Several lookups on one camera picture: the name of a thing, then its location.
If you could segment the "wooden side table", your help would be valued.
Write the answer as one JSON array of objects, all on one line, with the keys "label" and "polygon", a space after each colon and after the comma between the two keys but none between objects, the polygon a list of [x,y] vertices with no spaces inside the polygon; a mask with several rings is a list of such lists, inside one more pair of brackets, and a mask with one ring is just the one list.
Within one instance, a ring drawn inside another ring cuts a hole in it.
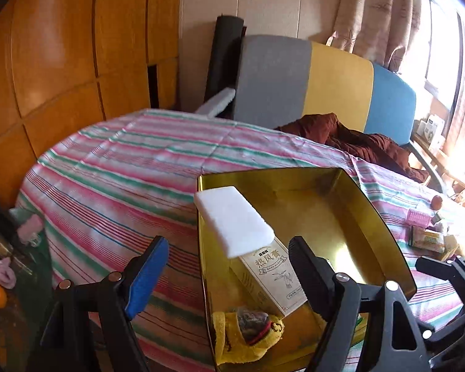
[{"label": "wooden side table", "polygon": [[441,149],[431,148],[425,138],[416,132],[412,133],[411,144],[419,158],[437,174],[435,178],[432,175],[427,178],[427,185],[440,187],[446,196],[465,207],[465,170],[455,169]]}]

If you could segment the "orange wooden wardrobe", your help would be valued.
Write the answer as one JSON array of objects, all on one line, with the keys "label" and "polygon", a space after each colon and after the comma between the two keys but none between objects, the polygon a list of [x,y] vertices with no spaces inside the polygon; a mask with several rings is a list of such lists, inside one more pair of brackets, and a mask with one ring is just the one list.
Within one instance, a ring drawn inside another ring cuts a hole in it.
[{"label": "orange wooden wardrobe", "polygon": [[0,205],[74,132],[178,104],[179,0],[7,0],[0,11]]}]

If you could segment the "white boxes on side table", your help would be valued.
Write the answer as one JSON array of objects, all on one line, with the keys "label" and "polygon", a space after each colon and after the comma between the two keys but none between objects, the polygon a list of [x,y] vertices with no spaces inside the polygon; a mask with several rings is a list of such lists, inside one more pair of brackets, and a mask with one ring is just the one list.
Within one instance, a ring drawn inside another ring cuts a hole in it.
[{"label": "white boxes on side table", "polygon": [[427,120],[421,120],[418,124],[417,135],[424,138],[428,143],[432,143],[444,129],[445,121],[436,114],[430,114]]}]

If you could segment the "gold metal tray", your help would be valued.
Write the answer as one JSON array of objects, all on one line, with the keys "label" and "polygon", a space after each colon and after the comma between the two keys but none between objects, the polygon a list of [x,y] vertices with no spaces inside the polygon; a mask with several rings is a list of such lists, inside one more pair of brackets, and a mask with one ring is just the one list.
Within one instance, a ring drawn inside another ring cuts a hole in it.
[{"label": "gold metal tray", "polygon": [[[412,272],[379,212],[341,168],[280,168],[200,175],[199,192],[235,186],[287,247],[302,236],[312,252],[333,270],[356,282],[381,286],[396,281],[407,299],[417,291]],[[206,324],[215,356],[211,315],[255,300],[230,270],[213,232],[198,215],[197,235],[206,304]],[[288,316],[281,340],[262,359],[215,365],[216,371],[295,371],[307,366],[321,338],[324,321],[308,303]]]}]

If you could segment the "white foam block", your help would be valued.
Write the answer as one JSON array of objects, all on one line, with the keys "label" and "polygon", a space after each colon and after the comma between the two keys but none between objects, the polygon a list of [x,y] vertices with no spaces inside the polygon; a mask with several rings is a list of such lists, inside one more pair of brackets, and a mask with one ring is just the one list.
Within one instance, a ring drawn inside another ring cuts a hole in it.
[{"label": "white foam block", "polygon": [[234,186],[196,192],[194,203],[228,259],[260,250],[275,240],[272,227]]}]

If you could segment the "yellow cloth pouch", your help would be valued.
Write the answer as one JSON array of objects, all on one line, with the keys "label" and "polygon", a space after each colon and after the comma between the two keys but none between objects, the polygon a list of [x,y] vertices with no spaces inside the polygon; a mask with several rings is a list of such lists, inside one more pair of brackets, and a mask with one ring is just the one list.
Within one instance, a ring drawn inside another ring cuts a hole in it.
[{"label": "yellow cloth pouch", "polygon": [[281,340],[285,330],[277,316],[246,308],[214,312],[211,320],[217,365],[242,365],[262,359]]}]

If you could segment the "dark red blanket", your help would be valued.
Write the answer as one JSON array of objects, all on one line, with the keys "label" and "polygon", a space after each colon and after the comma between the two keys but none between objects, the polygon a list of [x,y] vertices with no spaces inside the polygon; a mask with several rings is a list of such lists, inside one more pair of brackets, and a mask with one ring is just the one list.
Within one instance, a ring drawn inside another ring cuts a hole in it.
[{"label": "dark red blanket", "polygon": [[423,183],[428,176],[425,170],[409,165],[410,152],[407,149],[386,135],[368,135],[348,129],[335,113],[305,115],[276,130],[339,149],[419,183]]}]

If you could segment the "pink cloth on shelf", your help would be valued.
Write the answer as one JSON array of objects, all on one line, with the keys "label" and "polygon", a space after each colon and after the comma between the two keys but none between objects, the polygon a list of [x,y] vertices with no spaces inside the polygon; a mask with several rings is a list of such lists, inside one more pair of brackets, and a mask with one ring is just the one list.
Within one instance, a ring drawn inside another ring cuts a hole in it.
[{"label": "pink cloth on shelf", "polygon": [[41,238],[39,233],[43,230],[43,221],[37,214],[33,214],[17,230],[17,236],[24,245],[39,246]]}]

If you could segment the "striped pink green tablecloth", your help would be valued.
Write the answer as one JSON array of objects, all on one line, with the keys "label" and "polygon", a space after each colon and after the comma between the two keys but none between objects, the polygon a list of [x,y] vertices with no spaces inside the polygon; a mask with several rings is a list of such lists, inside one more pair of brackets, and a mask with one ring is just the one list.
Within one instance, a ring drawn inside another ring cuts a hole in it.
[{"label": "striped pink green tablecloth", "polygon": [[405,242],[408,211],[433,195],[405,176],[308,139],[148,109],[53,146],[27,172],[17,205],[43,217],[56,281],[97,281],[124,268],[154,236],[167,238],[169,263],[135,331],[150,359],[177,371],[212,371],[193,203],[197,178],[295,166],[344,169],[398,244]]}]

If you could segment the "grey yellow blue chair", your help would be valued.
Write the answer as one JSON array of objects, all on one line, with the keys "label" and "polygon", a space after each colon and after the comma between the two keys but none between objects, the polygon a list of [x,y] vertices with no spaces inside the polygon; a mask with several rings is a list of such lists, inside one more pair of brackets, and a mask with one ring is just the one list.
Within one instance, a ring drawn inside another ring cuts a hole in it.
[{"label": "grey yellow blue chair", "polygon": [[339,49],[276,35],[241,41],[234,86],[226,86],[197,113],[230,111],[239,122],[267,129],[305,115],[334,113],[349,129],[386,135],[409,149],[427,170],[432,188],[447,187],[412,143],[415,91],[381,65]]}]

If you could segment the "black rolled mat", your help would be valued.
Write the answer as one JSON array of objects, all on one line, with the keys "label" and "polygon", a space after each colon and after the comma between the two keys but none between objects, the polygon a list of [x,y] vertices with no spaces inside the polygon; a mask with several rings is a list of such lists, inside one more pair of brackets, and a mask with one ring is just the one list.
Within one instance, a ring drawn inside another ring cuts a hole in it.
[{"label": "black rolled mat", "polygon": [[245,30],[244,20],[240,17],[220,15],[216,18],[206,78],[205,102],[224,88],[235,87]]}]

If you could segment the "beige patterned curtain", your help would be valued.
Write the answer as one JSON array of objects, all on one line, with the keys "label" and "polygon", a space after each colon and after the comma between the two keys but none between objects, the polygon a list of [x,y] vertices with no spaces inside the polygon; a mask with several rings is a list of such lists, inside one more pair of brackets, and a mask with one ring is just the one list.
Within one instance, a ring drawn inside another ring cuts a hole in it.
[{"label": "beige patterned curtain", "polygon": [[420,26],[422,0],[340,0],[327,45],[398,72]]}]

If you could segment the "green yellow snack packet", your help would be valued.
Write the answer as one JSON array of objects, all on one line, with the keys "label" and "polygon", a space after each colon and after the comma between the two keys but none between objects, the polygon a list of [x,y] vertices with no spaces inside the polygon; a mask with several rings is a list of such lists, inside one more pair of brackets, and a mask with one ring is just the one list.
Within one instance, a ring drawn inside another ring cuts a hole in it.
[{"label": "green yellow snack packet", "polygon": [[443,253],[445,250],[444,235],[441,232],[413,226],[412,235],[409,238],[412,247],[429,250],[435,253]]}]

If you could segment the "white printed carton box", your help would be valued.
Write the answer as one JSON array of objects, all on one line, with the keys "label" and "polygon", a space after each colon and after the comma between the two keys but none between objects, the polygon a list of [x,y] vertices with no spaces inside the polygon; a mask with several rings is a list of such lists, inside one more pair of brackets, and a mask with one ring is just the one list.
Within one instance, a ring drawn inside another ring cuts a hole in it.
[{"label": "white printed carton box", "polygon": [[288,250],[278,238],[269,246],[232,259],[230,269],[263,312],[284,318],[307,301]]}]

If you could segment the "orange tangerine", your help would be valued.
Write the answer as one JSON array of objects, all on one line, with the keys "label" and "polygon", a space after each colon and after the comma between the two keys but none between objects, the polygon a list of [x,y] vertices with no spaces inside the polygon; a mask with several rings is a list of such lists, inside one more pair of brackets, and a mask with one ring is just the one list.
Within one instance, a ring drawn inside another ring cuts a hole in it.
[{"label": "orange tangerine", "polygon": [[430,208],[435,212],[439,211],[443,206],[443,198],[440,195],[436,195],[430,201]]}]

